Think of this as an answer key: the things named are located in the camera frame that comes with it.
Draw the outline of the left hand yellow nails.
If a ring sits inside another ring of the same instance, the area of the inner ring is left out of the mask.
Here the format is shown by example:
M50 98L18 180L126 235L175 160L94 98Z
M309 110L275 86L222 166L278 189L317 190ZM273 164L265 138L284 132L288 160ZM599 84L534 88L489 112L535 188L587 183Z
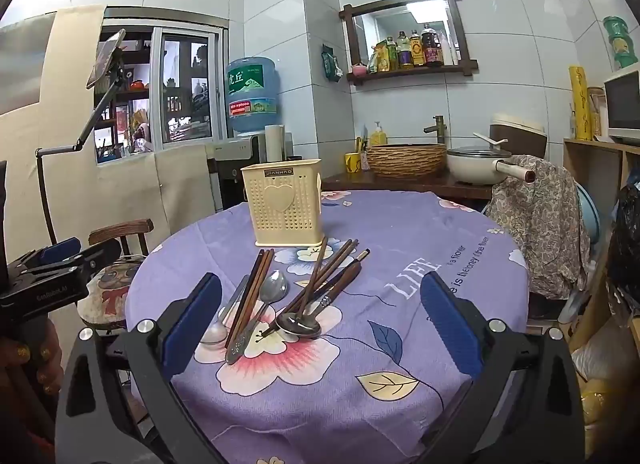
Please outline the left hand yellow nails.
M46 315L21 325L1 323L1 436L10 440L54 443L58 396L41 383L50 359L43 349L58 343Z

